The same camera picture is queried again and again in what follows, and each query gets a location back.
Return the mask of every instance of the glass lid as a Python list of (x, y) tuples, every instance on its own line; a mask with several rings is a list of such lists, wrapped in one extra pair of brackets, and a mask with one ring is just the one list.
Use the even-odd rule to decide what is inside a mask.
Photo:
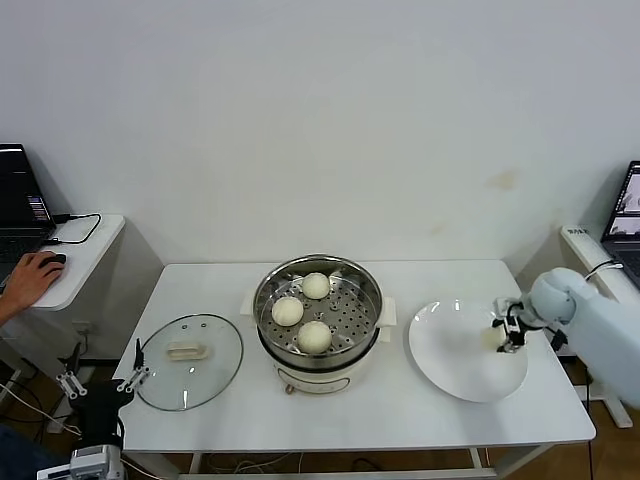
[(189, 410), (220, 394), (236, 376), (242, 338), (228, 320), (212, 314), (187, 315), (165, 325), (142, 347), (151, 372), (138, 388), (160, 410)]

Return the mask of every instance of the white plate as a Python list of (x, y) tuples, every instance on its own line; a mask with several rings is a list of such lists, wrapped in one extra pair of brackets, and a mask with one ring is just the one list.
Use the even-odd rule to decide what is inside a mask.
[(527, 351), (497, 353), (483, 344), (493, 310), (462, 300), (433, 302), (409, 327), (411, 354), (445, 392), (471, 402), (495, 402), (515, 392), (527, 376)]

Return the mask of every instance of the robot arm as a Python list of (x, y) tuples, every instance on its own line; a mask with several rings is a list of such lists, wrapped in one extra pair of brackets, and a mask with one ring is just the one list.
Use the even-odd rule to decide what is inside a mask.
[(136, 342), (133, 372), (126, 380), (83, 386), (76, 377), (78, 353), (76, 347), (67, 362), (67, 372), (58, 375), (56, 380), (78, 414), (82, 436), (74, 446), (69, 464), (41, 470), (37, 480), (124, 480), (125, 470), (120, 459), (124, 428), (118, 412), (133, 401), (135, 388), (149, 375), (140, 341)]
[(499, 351), (516, 352), (527, 331), (549, 327), (566, 337), (594, 377), (640, 407), (640, 312), (602, 296), (579, 273), (555, 268), (540, 275), (528, 294), (508, 302), (502, 325)]

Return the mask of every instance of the white table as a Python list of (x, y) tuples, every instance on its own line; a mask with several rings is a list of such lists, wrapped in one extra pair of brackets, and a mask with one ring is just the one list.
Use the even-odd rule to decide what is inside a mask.
[[(91, 230), (96, 218), (72, 220), (61, 225), (53, 237), (60, 240), (81, 240)], [(100, 259), (113, 243), (124, 226), (122, 215), (102, 215), (102, 221), (91, 237), (79, 245), (56, 245), (45, 247), (56, 253), (64, 253), (67, 263), (60, 278), (36, 302), (32, 308), (56, 311), (69, 306), (93, 272)], [(6, 323), (1, 329), (2, 338), (22, 357), (29, 360), (41, 372), (55, 378), (64, 371), (64, 367), (50, 348), (34, 333), (37, 325), (31, 319), (18, 316)]]
[[(474, 404), (449, 396), (409, 360), (406, 328), (426, 303), (457, 296), (491, 305), (495, 297), (519, 295), (504, 263), (363, 263), (384, 295), (395, 298), (398, 326), (390, 343), (375, 346), (367, 377), (330, 396), (287, 396), (255, 326), (239, 314), (246, 292), (274, 266), (169, 265), (164, 269), (114, 378), (125, 378), (131, 371), (136, 338), (144, 342), (170, 321), (192, 313), (215, 313), (233, 322), (243, 337), (245, 356), (232, 384), (200, 407), (167, 413), (136, 396), (122, 410), (127, 428), (125, 451), (156, 475), (175, 478), (177, 470), (158, 461), (158, 455), (141, 453), (521, 447), (496, 470), (475, 468), (463, 473), (473, 478), (503, 477), (553, 444), (586, 441), (595, 435), (542, 334), (530, 337), (529, 373), (523, 386), (496, 404)], [(459, 475), (450, 472), (438, 471), (437, 475)], [(399, 475), (396, 472), (393, 478), (401, 478)], [(425, 475), (413, 472), (411, 478), (440, 478)]]
[[(600, 238), (602, 229), (591, 226), (566, 225), (560, 231), (562, 239), (576, 255), (587, 272), (596, 265), (611, 260), (609, 254), (602, 248)], [(594, 276), (594, 281), (600, 291), (620, 303), (640, 306), (640, 292), (629, 277), (622, 270), (601, 270)], [(578, 396), (586, 401), (586, 386), (576, 387)], [(606, 385), (594, 382), (590, 386), (589, 399), (594, 402), (602, 401), (611, 418), (618, 428), (631, 428), (633, 421), (618, 397)]]

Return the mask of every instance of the computer mouse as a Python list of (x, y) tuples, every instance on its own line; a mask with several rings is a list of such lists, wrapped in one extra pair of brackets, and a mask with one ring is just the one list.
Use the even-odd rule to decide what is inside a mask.
[(55, 256), (45, 258), (42, 262), (40, 262), (39, 268), (43, 268), (46, 265), (50, 264), (51, 262), (65, 264), (67, 263), (67, 256), (64, 253), (56, 253)]

